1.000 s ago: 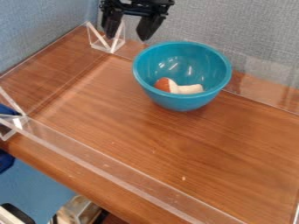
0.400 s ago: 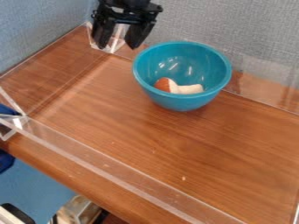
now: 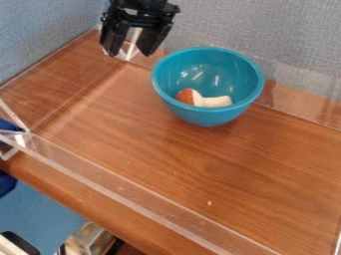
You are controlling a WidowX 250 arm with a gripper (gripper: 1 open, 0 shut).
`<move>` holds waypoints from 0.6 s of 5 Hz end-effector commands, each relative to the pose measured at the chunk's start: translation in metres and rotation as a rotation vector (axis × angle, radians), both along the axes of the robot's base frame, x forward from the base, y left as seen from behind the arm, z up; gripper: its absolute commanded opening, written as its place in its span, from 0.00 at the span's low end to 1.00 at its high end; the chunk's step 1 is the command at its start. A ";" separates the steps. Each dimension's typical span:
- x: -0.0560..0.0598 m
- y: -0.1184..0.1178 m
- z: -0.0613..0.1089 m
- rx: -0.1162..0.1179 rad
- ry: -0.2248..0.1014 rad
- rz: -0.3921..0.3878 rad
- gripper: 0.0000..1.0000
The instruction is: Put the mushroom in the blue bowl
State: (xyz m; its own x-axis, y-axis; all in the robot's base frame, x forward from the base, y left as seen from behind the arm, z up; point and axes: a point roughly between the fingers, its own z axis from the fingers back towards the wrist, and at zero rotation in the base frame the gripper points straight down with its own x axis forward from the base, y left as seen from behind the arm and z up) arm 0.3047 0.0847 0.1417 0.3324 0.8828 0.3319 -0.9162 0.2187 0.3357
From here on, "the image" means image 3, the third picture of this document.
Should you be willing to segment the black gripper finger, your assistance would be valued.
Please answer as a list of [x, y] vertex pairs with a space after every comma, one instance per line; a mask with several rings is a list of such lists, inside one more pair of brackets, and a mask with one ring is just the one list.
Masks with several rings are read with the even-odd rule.
[[172, 27], [172, 23], [147, 24], [143, 23], [139, 26], [141, 28], [141, 34], [136, 41], [136, 46], [147, 57], [152, 55], [164, 41]]
[[109, 20], [102, 22], [100, 44], [105, 53], [115, 57], [124, 44], [131, 23], [127, 20]]

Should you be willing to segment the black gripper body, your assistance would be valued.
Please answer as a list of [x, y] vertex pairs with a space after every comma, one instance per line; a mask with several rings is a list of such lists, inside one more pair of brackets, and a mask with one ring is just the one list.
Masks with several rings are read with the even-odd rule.
[[109, 0], [101, 21], [104, 25], [125, 21], [132, 27], [152, 28], [169, 24], [177, 13], [179, 6], [168, 0]]

